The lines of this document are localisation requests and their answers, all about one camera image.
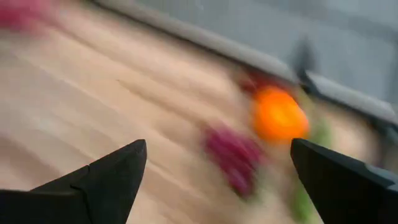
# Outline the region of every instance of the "wooden table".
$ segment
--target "wooden table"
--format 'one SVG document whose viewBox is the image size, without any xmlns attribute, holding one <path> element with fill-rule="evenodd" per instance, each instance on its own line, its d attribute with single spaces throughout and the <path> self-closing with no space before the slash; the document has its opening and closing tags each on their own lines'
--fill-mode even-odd
<svg viewBox="0 0 398 224">
<path fill-rule="evenodd" d="M 292 223 L 278 194 L 240 201 L 201 152 L 203 123 L 250 133 L 238 65 L 93 6 L 67 3 L 57 25 L 38 23 L 40 35 L 0 38 L 0 187 L 34 188 L 144 138 L 128 223 Z M 333 149 L 371 161 L 365 122 L 319 105 Z"/>
</svg>

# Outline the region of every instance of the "orange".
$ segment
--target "orange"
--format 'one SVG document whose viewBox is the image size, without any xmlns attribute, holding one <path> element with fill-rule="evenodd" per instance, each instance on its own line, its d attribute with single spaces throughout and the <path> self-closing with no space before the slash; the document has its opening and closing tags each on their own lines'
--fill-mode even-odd
<svg viewBox="0 0 398 224">
<path fill-rule="evenodd" d="M 254 96 L 254 129 L 269 142 L 305 138 L 309 124 L 304 111 L 285 90 L 267 86 Z"/>
</svg>

